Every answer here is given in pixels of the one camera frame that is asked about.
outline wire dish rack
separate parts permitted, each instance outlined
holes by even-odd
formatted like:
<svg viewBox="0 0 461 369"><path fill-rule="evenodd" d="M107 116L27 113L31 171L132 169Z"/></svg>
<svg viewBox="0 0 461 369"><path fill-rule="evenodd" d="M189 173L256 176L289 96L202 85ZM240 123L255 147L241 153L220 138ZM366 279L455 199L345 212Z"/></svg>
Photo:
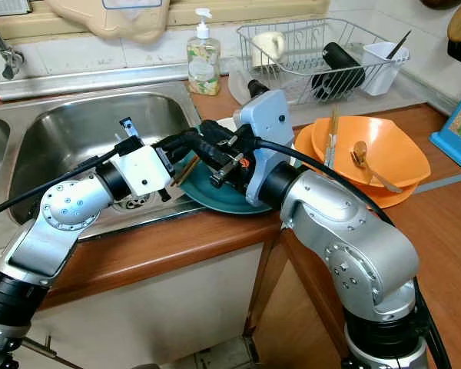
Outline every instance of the wire dish rack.
<svg viewBox="0 0 461 369"><path fill-rule="evenodd" d="M283 34L284 52L279 58L256 44L254 37L264 32ZM354 89L368 86L384 65L396 62L362 65L363 46L386 39L343 19L244 25L237 33L244 67L268 88L282 88L289 104L346 98ZM331 42L355 59L355 66L332 69L323 58Z"/></svg>

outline metal spoon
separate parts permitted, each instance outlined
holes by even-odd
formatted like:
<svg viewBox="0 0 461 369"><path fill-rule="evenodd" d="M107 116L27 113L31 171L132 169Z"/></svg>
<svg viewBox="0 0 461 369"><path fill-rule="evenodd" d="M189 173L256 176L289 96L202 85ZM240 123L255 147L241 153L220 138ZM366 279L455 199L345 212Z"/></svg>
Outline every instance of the metal spoon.
<svg viewBox="0 0 461 369"><path fill-rule="evenodd" d="M355 145L353 146L353 151L350 152L350 154L352 155L353 163L357 167L365 169L367 173L369 173L371 179L372 179L372 176L376 177L383 184L383 186L386 187L391 192L396 192L397 194L400 194L401 192L403 192L401 188L389 182L387 179L385 179L379 173L374 171L367 164L367 144L364 141L357 141Z"/></svg>

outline teal plate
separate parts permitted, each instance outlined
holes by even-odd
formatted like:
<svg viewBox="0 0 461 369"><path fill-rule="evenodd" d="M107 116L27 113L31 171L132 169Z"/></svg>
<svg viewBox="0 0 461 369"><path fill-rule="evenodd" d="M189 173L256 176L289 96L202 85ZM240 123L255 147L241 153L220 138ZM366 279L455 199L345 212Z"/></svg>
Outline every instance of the teal plate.
<svg viewBox="0 0 461 369"><path fill-rule="evenodd" d="M177 163L175 165L176 172L184 168L191 158L193 158L192 153ZM210 176L210 169L200 161L180 187L191 199L207 208L223 213L259 214L271 209L267 205L254 207L248 204L246 198L229 184L224 184L221 188L215 188L210 183Z"/></svg>

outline cutting board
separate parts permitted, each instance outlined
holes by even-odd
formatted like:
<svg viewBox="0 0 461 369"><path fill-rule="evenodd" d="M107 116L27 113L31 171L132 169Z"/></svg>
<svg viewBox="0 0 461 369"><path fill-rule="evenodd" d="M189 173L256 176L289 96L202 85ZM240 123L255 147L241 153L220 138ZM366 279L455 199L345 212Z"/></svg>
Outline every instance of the cutting board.
<svg viewBox="0 0 461 369"><path fill-rule="evenodd" d="M45 0L63 18L82 23L102 38L129 38L142 44L156 42L164 32L169 0L161 6L132 10L106 9L102 0Z"/></svg>

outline white cup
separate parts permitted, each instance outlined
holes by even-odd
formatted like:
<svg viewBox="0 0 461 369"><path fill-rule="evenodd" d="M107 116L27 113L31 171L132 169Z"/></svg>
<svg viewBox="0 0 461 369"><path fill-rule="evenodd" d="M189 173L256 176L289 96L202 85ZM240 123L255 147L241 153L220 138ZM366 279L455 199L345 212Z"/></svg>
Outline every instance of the white cup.
<svg viewBox="0 0 461 369"><path fill-rule="evenodd" d="M254 36L251 41L258 47L251 44L253 68L275 64L284 55L285 35L282 32L263 32Z"/></svg>

